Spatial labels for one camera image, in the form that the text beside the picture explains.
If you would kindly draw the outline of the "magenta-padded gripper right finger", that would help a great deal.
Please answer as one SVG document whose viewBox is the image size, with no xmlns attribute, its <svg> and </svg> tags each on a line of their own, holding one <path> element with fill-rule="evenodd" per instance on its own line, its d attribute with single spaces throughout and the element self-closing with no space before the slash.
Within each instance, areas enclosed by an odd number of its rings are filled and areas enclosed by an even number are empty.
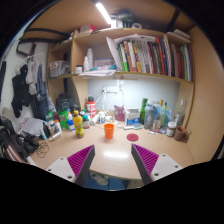
<svg viewBox="0 0 224 224">
<path fill-rule="evenodd" d="M 135 160 L 144 185 L 182 169 L 182 166 L 167 154 L 158 155 L 136 144 L 131 146 L 131 154 Z"/>
</svg>

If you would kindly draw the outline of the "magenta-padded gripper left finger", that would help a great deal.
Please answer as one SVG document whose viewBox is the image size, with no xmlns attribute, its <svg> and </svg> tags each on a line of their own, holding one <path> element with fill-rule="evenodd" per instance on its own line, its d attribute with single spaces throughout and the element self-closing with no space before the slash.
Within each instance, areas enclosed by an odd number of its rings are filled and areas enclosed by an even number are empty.
<svg viewBox="0 0 224 224">
<path fill-rule="evenodd" d="M 94 156 L 95 146 L 90 145 L 68 158 L 58 158 L 47 168 L 47 171 L 76 185 L 83 186 Z"/>
</svg>

